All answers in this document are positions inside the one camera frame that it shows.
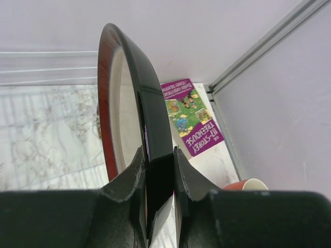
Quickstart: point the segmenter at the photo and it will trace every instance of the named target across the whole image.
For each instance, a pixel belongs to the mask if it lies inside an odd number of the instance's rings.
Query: white marble floor
[[[195,87],[207,100],[203,86]],[[108,182],[97,88],[0,87],[0,191],[99,188]],[[219,187],[238,180],[224,142],[191,158]],[[175,246],[174,209],[153,247]]]

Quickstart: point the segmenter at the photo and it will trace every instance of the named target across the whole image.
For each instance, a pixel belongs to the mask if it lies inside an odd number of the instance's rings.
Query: purple book cover
[[[169,118],[193,157],[224,140],[190,79],[161,87]]]

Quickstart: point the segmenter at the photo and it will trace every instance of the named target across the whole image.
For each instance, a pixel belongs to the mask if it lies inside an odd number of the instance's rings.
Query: white wall
[[[244,178],[331,198],[331,4],[216,96]]]
[[[0,50],[97,50],[103,26],[113,22],[147,54],[162,82],[210,83],[299,2],[2,0]]]

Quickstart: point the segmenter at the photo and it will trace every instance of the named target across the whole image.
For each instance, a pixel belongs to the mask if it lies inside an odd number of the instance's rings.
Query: cartoon illustration
[[[198,94],[193,94],[193,95],[191,95],[194,99],[197,99],[197,98],[199,98],[199,95]]]
[[[188,123],[187,118],[184,117],[183,115],[181,115],[180,118],[176,122],[176,127],[177,127],[178,131],[179,132],[188,132],[187,123]]]
[[[205,124],[212,119],[210,113],[205,108],[196,111],[195,115],[198,117],[202,124]]]
[[[168,112],[170,114],[175,114],[175,113],[179,113],[180,112],[180,108],[178,106],[178,102],[177,100],[167,100],[165,101],[168,107]]]
[[[196,106],[196,104],[194,103],[194,99],[193,99],[193,96],[191,95],[191,93],[192,92],[190,92],[188,95],[187,95],[187,98],[188,98],[188,101],[189,101],[189,103],[191,104],[191,106],[193,107],[193,108],[197,108],[197,106]]]
[[[187,108],[187,109],[190,108],[189,102],[185,101],[184,98],[181,98],[179,101],[185,106],[185,108]]]

